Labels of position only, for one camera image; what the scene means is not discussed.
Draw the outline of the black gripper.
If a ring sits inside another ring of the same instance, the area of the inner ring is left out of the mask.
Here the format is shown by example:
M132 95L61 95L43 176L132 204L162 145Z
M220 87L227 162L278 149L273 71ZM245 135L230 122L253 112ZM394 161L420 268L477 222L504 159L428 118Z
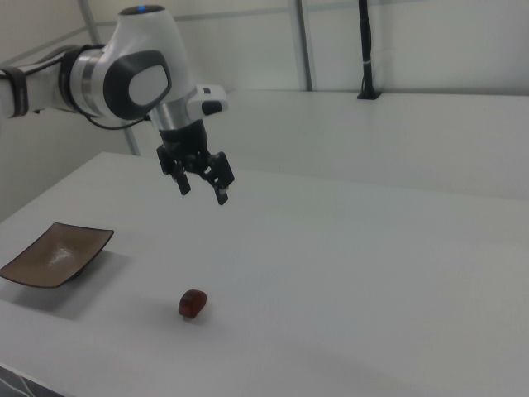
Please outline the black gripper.
M211 155L207 149L207 133L202 120L176 130L160 130L162 145L156 149L164 175L170 175L182 195L191 187L185 170L206 172L206 181L214 188L217 203L228 200L227 190L235 181L230 163L224 152Z

